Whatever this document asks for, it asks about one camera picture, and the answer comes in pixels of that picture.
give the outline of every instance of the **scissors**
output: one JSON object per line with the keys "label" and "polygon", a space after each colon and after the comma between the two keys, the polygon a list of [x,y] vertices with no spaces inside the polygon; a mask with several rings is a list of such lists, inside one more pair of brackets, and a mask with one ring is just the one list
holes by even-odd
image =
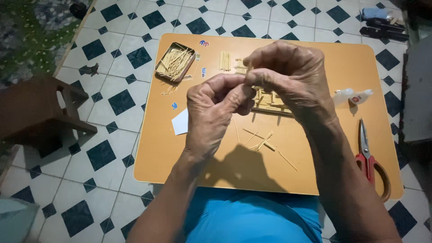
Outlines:
{"label": "scissors", "polygon": [[360,119],[360,129],[359,129],[359,149],[360,153],[356,155],[357,164],[360,170],[366,176],[368,181],[375,185],[375,171],[378,171],[383,183],[384,183],[384,193],[381,196],[381,200],[386,202],[390,197],[391,185],[387,173],[384,167],[370,154],[368,135],[366,133],[366,127],[363,123],[363,117]]}

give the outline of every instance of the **blue shirt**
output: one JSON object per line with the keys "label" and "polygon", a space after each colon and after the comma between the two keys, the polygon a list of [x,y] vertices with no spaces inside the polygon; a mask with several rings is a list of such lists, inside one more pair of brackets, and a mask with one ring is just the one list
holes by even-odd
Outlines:
{"label": "blue shirt", "polygon": [[321,243],[317,197],[197,188],[187,211],[188,243]]}

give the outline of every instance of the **orange table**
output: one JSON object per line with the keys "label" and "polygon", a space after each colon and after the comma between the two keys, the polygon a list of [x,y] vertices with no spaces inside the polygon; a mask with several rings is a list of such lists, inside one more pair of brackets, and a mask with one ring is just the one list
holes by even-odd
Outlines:
{"label": "orange table", "polygon": [[[205,40],[209,45],[200,45],[201,40]],[[201,54],[201,60],[194,61],[186,73],[193,75],[193,79],[182,81],[178,90],[171,95],[161,95],[171,84],[153,76],[133,172],[138,181],[164,183],[167,179],[184,148],[186,138],[186,134],[174,135],[171,119],[186,108],[186,92],[189,87],[220,73],[220,51],[230,52],[231,66],[235,66],[236,58],[244,58],[256,48],[272,43],[273,40],[164,34],[159,41],[156,62],[172,42],[179,42],[195,49]],[[331,92],[345,88],[358,91],[372,89],[375,92],[358,108],[350,109],[348,103],[338,106],[337,114],[354,154],[359,152],[359,119],[364,118],[371,153],[385,168],[390,178],[390,198],[401,198],[403,186],[372,49],[366,45],[356,44],[292,43],[318,48],[324,52]],[[206,68],[205,78],[201,78],[203,67]],[[175,110],[171,107],[174,102],[178,105]],[[233,118],[242,144],[251,137],[251,134],[242,128],[253,132],[259,130],[258,134],[263,137],[273,131],[270,143],[277,147],[276,152],[267,147],[262,147],[259,152],[248,150],[248,147],[258,144],[261,139],[253,138],[246,147],[239,144],[234,123],[231,122],[219,150],[200,178],[199,185],[318,195],[310,147],[303,129],[293,118],[261,112],[252,112],[247,116],[234,114]],[[295,171],[278,151],[299,171]],[[379,194],[383,192],[381,180],[377,180],[376,189]]]}

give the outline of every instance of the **white paper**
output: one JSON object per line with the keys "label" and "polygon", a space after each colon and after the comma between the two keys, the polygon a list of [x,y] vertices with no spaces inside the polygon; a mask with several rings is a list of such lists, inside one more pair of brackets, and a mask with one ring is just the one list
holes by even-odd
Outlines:
{"label": "white paper", "polygon": [[187,112],[187,108],[171,120],[175,135],[187,133],[188,120],[189,113]]}

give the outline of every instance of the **person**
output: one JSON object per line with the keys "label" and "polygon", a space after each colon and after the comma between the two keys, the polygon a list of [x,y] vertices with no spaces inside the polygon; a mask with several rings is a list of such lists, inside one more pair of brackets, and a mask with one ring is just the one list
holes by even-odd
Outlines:
{"label": "person", "polygon": [[313,196],[287,194],[288,203],[281,203],[277,199],[283,197],[274,193],[197,189],[197,177],[218,150],[232,114],[251,111],[256,93],[252,86],[274,90],[302,125],[313,156],[319,200],[338,240],[402,242],[374,186],[358,168],[339,124],[324,54],[276,41],[255,50],[244,64],[254,67],[246,76],[218,74],[188,90],[184,150],[159,194],[138,217],[127,242],[322,241]]}

